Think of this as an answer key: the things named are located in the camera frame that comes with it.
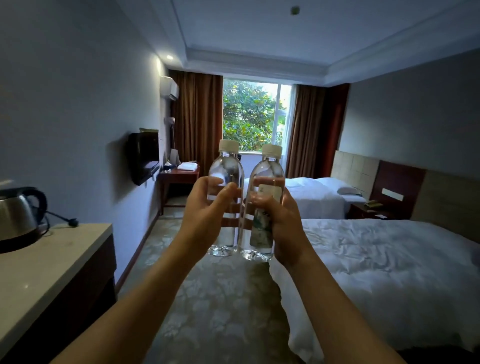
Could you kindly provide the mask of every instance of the window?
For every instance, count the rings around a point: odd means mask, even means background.
[[[242,151],[261,151],[266,143],[282,145],[291,89],[291,85],[225,78],[223,138],[238,141]]]

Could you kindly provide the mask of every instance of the patterned carpet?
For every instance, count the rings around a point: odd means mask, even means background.
[[[165,209],[119,297],[160,257],[182,216],[182,208]],[[301,363],[288,348],[288,333],[267,263],[206,255],[182,284],[144,363]]]

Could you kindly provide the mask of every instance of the ceiling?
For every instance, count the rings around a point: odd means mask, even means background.
[[[118,3],[169,68],[227,76],[334,85],[480,47],[479,0]]]

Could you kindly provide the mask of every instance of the water bottle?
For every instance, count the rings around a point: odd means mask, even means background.
[[[214,160],[208,172],[208,202],[215,200],[218,193],[230,182],[235,182],[239,193],[232,199],[228,210],[223,214],[220,234],[208,253],[216,256],[232,255],[236,249],[240,231],[242,212],[241,191],[243,189],[243,167],[238,160],[239,143],[235,140],[222,139],[218,145],[220,155]]]
[[[262,160],[250,175],[247,197],[239,234],[239,251],[248,260],[266,262],[273,256],[273,235],[270,216],[263,209],[251,203],[252,193],[273,196],[281,202],[285,188],[285,174],[279,163],[282,147],[265,144],[262,147]]]

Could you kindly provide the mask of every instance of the bed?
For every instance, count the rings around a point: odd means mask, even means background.
[[[245,179],[243,197],[247,195],[248,183]],[[285,186],[297,202],[302,218],[345,218],[352,203],[364,203],[361,195],[340,195],[335,190],[313,178],[287,178]]]
[[[453,344],[471,351],[480,344],[480,245],[411,220],[302,222],[340,287],[394,349]],[[321,361],[298,291],[275,258],[270,274],[287,314],[289,347],[306,362]]]

